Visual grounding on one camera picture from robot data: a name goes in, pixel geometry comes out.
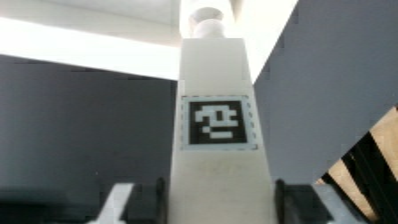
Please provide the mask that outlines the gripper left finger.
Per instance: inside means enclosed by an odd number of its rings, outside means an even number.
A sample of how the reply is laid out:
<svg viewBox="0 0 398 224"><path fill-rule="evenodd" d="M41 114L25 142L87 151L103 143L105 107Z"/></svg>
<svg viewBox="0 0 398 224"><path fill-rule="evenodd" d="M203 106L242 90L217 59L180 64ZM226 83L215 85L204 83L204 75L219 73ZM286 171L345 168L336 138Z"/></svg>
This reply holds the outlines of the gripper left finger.
<svg viewBox="0 0 398 224"><path fill-rule="evenodd" d="M158 178L149 189L116 183L96 218L87 224L167 224L167 183Z"/></svg>

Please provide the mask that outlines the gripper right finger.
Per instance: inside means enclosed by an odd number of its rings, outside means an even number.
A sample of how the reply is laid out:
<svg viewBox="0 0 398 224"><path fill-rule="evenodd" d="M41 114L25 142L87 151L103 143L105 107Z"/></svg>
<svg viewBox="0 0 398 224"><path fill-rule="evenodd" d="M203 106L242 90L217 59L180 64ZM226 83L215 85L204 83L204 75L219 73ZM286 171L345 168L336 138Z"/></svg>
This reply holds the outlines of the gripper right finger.
<svg viewBox="0 0 398 224"><path fill-rule="evenodd" d="M277 224L363 224L363 216L336 188L276 181Z"/></svg>

